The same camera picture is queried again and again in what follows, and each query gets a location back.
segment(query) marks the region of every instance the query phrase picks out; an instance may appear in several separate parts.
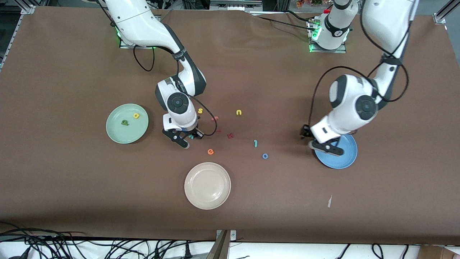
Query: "metal frame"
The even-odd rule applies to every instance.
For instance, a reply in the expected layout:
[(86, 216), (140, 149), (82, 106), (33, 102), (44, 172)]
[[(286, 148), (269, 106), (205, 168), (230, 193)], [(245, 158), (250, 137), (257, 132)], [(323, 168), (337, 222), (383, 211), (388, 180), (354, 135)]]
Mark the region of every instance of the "metal frame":
[[(222, 230), (216, 231), (216, 239), (219, 238), (221, 232)], [(230, 241), (236, 241), (236, 230), (230, 230)]]
[(211, 0), (209, 10), (261, 12), (263, 11), (263, 3), (262, 0)]
[(50, 0), (14, 0), (21, 8), (21, 14), (34, 13), (35, 6), (47, 6)]
[(230, 248), (230, 238), (231, 230), (221, 230), (206, 259), (227, 259)]
[(445, 18), (460, 5), (460, 0), (449, 0), (439, 11), (433, 14), (433, 20), (436, 24), (445, 24)]
[(13, 40), (16, 37), (16, 33), (19, 30), (19, 26), (21, 25), (23, 18), (24, 18), (24, 14), (21, 14), (21, 17), (19, 18), (19, 21), (17, 22), (16, 28), (14, 29), (13, 36), (11, 37), (10, 43), (8, 44), (8, 48), (5, 51), (5, 56), (3, 57), (0, 63), (0, 71), (2, 70), (3, 64), (5, 63), (6, 58), (8, 57), (8, 53), (10, 52), (11, 45), (13, 44)]

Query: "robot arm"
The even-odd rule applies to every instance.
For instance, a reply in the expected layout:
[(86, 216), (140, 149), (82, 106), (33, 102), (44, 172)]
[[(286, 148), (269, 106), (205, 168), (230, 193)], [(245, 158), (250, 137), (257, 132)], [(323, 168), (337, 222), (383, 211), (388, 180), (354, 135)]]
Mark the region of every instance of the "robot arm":
[(331, 149), (331, 142), (371, 122), (391, 97), (393, 83), (408, 41), (409, 16), (415, 0), (366, 1), (363, 26), (381, 46), (393, 53), (382, 56), (382, 65), (373, 79), (351, 75), (339, 76), (329, 89), (333, 110), (315, 125), (302, 129), (303, 137), (314, 137), (313, 149), (340, 156), (343, 150)]
[(174, 31), (159, 22), (145, 0), (105, 0), (122, 40), (128, 45), (159, 47), (168, 51), (181, 63), (184, 70), (159, 82), (155, 95), (161, 107), (168, 112), (163, 116), (163, 133), (184, 148), (189, 145), (176, 131), (203, 134), (197, 129), (198, 117), (189, 95), (202, 94), (206, 79), (197, 68)]
[(340, 47), (350, 31), (350, 24), (358, 9), (356, 0), (334, 0), (331, 12), (319, 17), (320, 28), (312, 40), (327, 50)]

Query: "brown table surface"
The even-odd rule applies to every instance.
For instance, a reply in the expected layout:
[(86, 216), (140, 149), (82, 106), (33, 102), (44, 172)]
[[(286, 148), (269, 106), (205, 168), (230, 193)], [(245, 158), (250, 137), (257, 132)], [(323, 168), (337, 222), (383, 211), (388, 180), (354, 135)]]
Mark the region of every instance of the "brown table surface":
[[(460, 76), (444, 26), (416, 17), (407, 94), (358, 131), (356, 162), (332, 170), (298, 132), (325, 70), (367, 73), (378, 63), (358, 19), (347, 54), (309, 53), (305, 30), (244, 12), (173, 11), (163, 21), (206, 76), (199, 99), (222, 132), (188, 150), (171, 142), (154, 95), (176, 71), (171, 56), (157, 49), (154, 70), (144, 72), (132, 50), (118, 48), (101, 10), (37, 7), (0, 73), (1, 219), (92, 236), (210, 240), (216, 229), (236, 229), (245, 241), (460, 245)], [(138, 56), (151, 62), (150, 50)], [(314, 121), (331, 110), (328, 87), (342, 73), (325, 77)], [(393, 97), (403, 83), (401, 73)], [(142, 105), (151, 120), (130, 145), (105, 131), (125, 103)], [(213, 129), (208, 115), (200, 122)], [(222, 165), (232, 186), (221, 207), (204, 211), (188, 202), (184, 180), (207, 161)]]

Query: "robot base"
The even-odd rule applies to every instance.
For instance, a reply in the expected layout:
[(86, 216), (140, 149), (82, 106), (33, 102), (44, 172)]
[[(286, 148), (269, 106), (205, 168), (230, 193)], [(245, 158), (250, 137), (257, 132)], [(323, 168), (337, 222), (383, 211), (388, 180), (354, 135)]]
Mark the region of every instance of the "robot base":
[(310, 52), (321, 52), (321, 53), (346, 53), (346, 47), (345, 43), (342, 43), (340, 47), (337, 49), (329, 50), (329, 49), (324, 49), (316, 43), (316, 41), (313, 40), (313, 37), (316, 36), (316, 33), (318, 33), (318, 26), (321, 23), (319, 20), (319, 16), (316, 16), (314, 19), (310, 19), (308, 22), (306, 22), (308, 28), (314, 28), (316, 30), (308, 31), (308, 42), (310, 45)]

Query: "black cable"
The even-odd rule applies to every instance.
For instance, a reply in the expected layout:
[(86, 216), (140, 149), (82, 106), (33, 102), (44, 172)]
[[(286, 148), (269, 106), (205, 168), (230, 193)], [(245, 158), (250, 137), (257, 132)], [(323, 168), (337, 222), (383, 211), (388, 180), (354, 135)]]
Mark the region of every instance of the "black cable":
[(136, 246), (138, 246), (138, 245), (140, 245), (140, 244), (142, 244), (144, 242), (147, 242), (147, 240), (142, 240), (141, 242), (139, 242), (139, 243), (133, 245), (132, 247), (128, 248), (124, 253), (122, 253), (120, 256), (118, 256), (117, 259), (121, 259), (123, 257), (123, 255), (131, 253), (133, 248), (135, 248)]
[(163, 248), (164, 246), (168, 245), (168, 244), (171, 243), (171, 242), (174, 242), (174, 241), (169, 241), (169, 242), (167, 242), (166, 244), (164, 244), (164, 245), (158, 247), (158, 243), (160, 243), (160, 241), (158, 241), (158, 242), (156, 243), (157, 245), (155, 246), (155, 250), (154, 250), (153, 252), (147, 254), (147, 256), (146, 256), (145, 258), (147, 259), (147, 258), (149, 258), (151, 255), (153, 255), (153, 257), (152, 257), (153, 259), (160, 259), (160, 249)]
[[(379, 255), (376, 253), (376, 251), (375, 251), (375, 246), (377, 246), (377, 247), (380, 249), (380, 255), (381, 255), (381, 256), (379, 256)], [(382, 247), (381, 247), (379, 244), (374, 243), (374, 244), (372, 244), (371, 248), (372, 248), (372, 252), (375, 254), (375, 256), (377, 256), (377, 258), (383, 259), (383, 250), (382, 250)]]
[(333, 68), (330, 68), (330, 69), (328, 69), (326, 72), (324, 72), (324, 74), (323, 74), (323, 75), (320, 77), (320, 79), (318, 80), (318, 83), (317, 83), (316, 86), (315, 86), (315, 90), (313, 91), (313, 96), (312, 96), (312, 98), (311, 98), (310, 114), (309, 114), (309, 116), (308, 116), (308, 125), (309, 125), (309, 126), (311, 126), (311, 116), (312, 116), (312, 114), (313, 114), (313, 106), (314, 106), (314, 103), (315, 103), (315, 96), (316, 96), (316, 92), (317, 92), (317, 90), (318, 90), (319, 84), (321, 83), (321, 80), (322, 80), (330, 71), (335, 70), (335, 69), (338, 69), (338, 68), (349, 69), (349, 70), (351, 70), (351, 71), (353, 71), (353, 72), (355, 72), (355, 73), (361, 75), (362, 77), (365, 77), (365, 75), (363, 75), (363, 74), (362, 74), (361, 72), (359, 72), (358, 70), (353, 69), (353, 68), (348, 67), (348, 66), (341, 66), (341, 65), (335, 66), (335, 67), (333, 67)]
[[(372, 71), (370, 71), (370, 73), (368, 74), (368, 76), (365, 77), (365, 78), (369, 78), (369, 76), (370, 76), (377, 68), (379, 68), (383, 63), (384, 63), (384, 62), (379, 63), (376, 67), (374, 67), (374, 68), (372, 69)], [(402, 68), (402, 70), (404, 71), (404, 76), (406, 77), (406, 84), (404, 85), (404, 88), (403, 88), (402, 92), (400, 93), (400, 95), (399, 95), (398, 97), (396, 97), (395, 99), (392, 99), (392, 100), (385, 98), (384, 96), (380, 95), (380, 92), (377, 92), (377, 95), (378, 95), (380, 98), (382, 98), (382, 100), (385, 101), (385, 102), (395, 102), (395, 101), (401, 99), (401, 98), (403, 97), (403, 95), (406, 93), (406, 91), (407, 91), (407, 89), (408, 89), (408, 87), (409, 87), (409, 74), (408, 74), (408, 72), (407, 72), (406, 67), (405, 67), (404, 65), (402, 65), (402, 64), (401, 64), (401, 65), (397, 65), (397, 66), (400, 66), (400, 67)]]
[[(81, 241), (79, 243), (76, 243), (73, 239), (72, 233), (76, 232), (71, 232), (71, 231), (63, 231), (63, 232), (58, 232), (58, 231), (53, 231), (53, 230), (45, 230), (45, 229), (38, 229), (38, 228), (20, 228), (17, 225), (8, 223), (8, 222), (2, 222), (0, 221), (0, 224), (7, 224), (9, 226), (14, 227), (15, 229), (12, 230), (7, 230), (2, 233), (0, 233), (0, 236), (7, 236), (7, 237), (12, 237), (7, 240), (2, 240), (1, 242), (6, 242), (6, 241), (18, 241), (18, 240), (24, 240), (24, 243), (26, 245), (29, 245), (30, 249), (33, 249), (38, 252), (40, 259), (69, 259), (69, 258), (74, 258), (72, 255), (69, 246), (75, 246), (76, 250), (79, 252), (81, 257), (83, 259), (86, 259), (85, 255), (82, 253), (80, 248), (78, 247), (79, 244), (84, 243), (84, 242), (90, 242), (94, 245), (97, 246), (111, 246), (111, 249), (108, 253), (108, 256), (110, 257), (112, 254), (114, 254), (118, 249), (123, 249), (124, 253), (121, 255), (129, 254), (129, 253), (137, 253), (138, 257), (140, 259), (140, 255), (145, 257), (145, 254), (140, 253), (139, 251), (133, 250), (137, 245), (140, 245), (143, 242), (147, 242), (146, 239), (124, 239), (121, 242), (119, 242), (119, 245), (115, 245), (115, 242), (112, 242), (111, 245), (105, 245), (105, 244), (99, 244), (95, 243), (89, 240), (86, 241)], [(54, 234), (56, 236), (49, 237), (49, 236), (39, 236), (39, 235), (33, 235), (32, 231), (35, 232), (45, 232), (45, 233), (50, 233)], [(125, 248), (122, 247), (123, 245), (131, 242), (131, 241), (140, 241), (136, 244), (134, 244), (130, 248)], [(46, 247), (49, 250), (49, 253), (51, 254), (51, 257), (49, 258), (43, 251), (41, 250), (40, 247)]]
[(118, 249), (120, 249), (120, 247), (123, 247), (124, 245), (126, 245), (127, 243), (131, 242), (130, 239), (128, 240), (123, 240), (123, 241), (120, 241), (118, 243), (118, 247), (116, 249), (113, 249), (113, 247), (109, 250), (109, 252), (105, 255), (105, 258), (104, 259), (110, 259), (111, 255), (113, 255)]
[(23, 254), (21, 254), (21, 256), (19, 256), (19, 259), (27, 259), (29, 257), (29, 252), (30, 252), (30, 248), (31, 247), (28, 247)]
[(184, 2), (184, 6), (185, 6), (185, 3), (188, 3), (190, 5), (190, 7), (193, 7), (193, 9), (197, 10), (196, 8), (196, 2), (195, 3), (192, 3), (190, 1), (187, 1), (187, 0), (182, 0)]
[(193, 255), (192, 253), (190, 253), (190, 245), (189, 245), (189, 242), (186, 241), (185, 242), (185, 255), (184, 255), (184, 259), (191, 259), (193, 258)]
[(149, 253), (150, 253), (150, 245), (149, 245), (149, 242), (147, 241), (146, 244), (147, 244), (147, 254), (149, 254)]
[(299, 19), (301, 21), (304, 21), (304, 22), (308, 22), (308, 19), (310, 19), (310, 18), (302, 18), (302, 17), (298, 16), (296, 13), (294, 13), (291, 10), (287, 10), (287, 11), (284, 11), (284, 12), (287, 12), (287, 13), (290, 13), (290, 14), (294, 15), (297, 19)]
[(162, 252), (163, 254), (161, 255), (160, 259), (163, 259), (165, 257), (165, 254), (166, 252), (168, 251), (168, 249), (174, 244), (175, 241), (172, 241), (171, 243), (169, 243), (168, 247), (166, 247)]
[(406, 245), (406, 249), (404, 249), (404, 253), (402, 254), (401, 259), (406, 258), (407, 251), (409, 250), (409, 245)]
[[(176, 72), (176, 76), (179, 76), (179, 60), (176, 60), (177, 61), (177, 72)], [(188, 97), (192, 98), (193, 100), (195, 100), (197, 103), (199, 103), (208, 113), (209, 115), (211, 115), (211, 117), (213, 118), (214, 120), (214, 124), (215, 124), (215, 127), (214, 127), (214, 131), (211, 133), (211, 134), (206, 134), (206, 133), (203, 133), (203, 135), (205, 136), (212, 136), (214, 135), (214, 133), (216, 133), (217, 131), (217, 120), (216, 118), (214, 117), (213, 113), (202, 103), (200, 102), (200, 100), (198, 100), (197, 98), (195, 98), (194, 96), (188, 94), (188, 93), (184, 93), (184, 92), (181, 92), (185, 95), (187, 95)]]
[(110, 20), (110, 26), (112, 27), (115, 27), (115, 22), (113, 21), (112, 17), (110, 17), (110, 15), (107, 13), (107, 11), (105, 10), (106, 8), (104, 8), (102, 6), (102, 4), (98, 1), (98, 4), (99, 4), (99, 7), (101, 7), (102, 11), (104, 12), (105, 16), (107, 16), (107, 18)]
[(351, 244), (346, 245), (346, 247), (344, 248), (344, 250), (342, 251), (342, 253), (340, 254), (340, 256), (337, 257), (337, 259), (342, 259), (343, 256), (344, 256), (344, 254), (345, 254), (345, 252), (346, 252), (346, 250), (347, 250), (350, 246), (351, 246)]
[(289, 24), (289, 23), (285, 23), (285, 22), (282, 22), (282, 21), (277, 21), (277, 20), (273, 20), (273, 19), (270, 19), (270, 18), (260, 17), (260, 16), (258, 16), (258, 17), (260, 19), (264, 19), (264, 20), (267, 20), (267, 21), (272, 21), (272, 22), (276, 22), (276, 23), (280, 23), (280, 24), (285, 24), (285, 25), (289, 25), (289, 26), (293, 26), (293, 27), (297, 27), (297, 28), (302, 28), (302, 29), (307, 29), (307, 30), (315, 30), (314, 28), (308, 28), (308, 27), (299, 26), (299, 25), (295, 25), (295, 24)]
[(147, 71), (147, 72), (150, 72), (152, 71), (153, 69), (153, 66), (155, 65), (155, 48), (152, 47), (152, 53), (153, 53), (153, 61), (152, 61), (152, 67), (150, 67), (150, 69), (146, 69), (144, 66), (141, 65), (141, 63), (139, 62), (138, 58), (136, 57), (136, 47), (138, 47), (138, 45), (134, 45), (134, 48), (132, 48), (132, 54), (134, 55), (134, 59), (136, 60), (136, 62), (139, 64), (140, 67), (142, 67), (143, 70)]
[[(191, 244), (191, 243), (199, 243), (199, 242), (206, 242), (206, 241), (203, 241), (203, 240), (189, 241), (189, 244)], [(185, 243), (181, 243), (181, 244), (174, 245), (174, 246), (172, 246), (172, 247), (169, 247), (168, 249), (175, 248), (175, 247), (179, 247), (179, 246), (183, 246), (183, 245), (185, 245)]]
[(149, 3), (149, 2), (147, 2), (147, 4), (148, 4), (149, 6), (155, 8), (155, 9), (158, 9), (158, 7), (155, 7), (153, 4), (151, 4), (151, 3)]

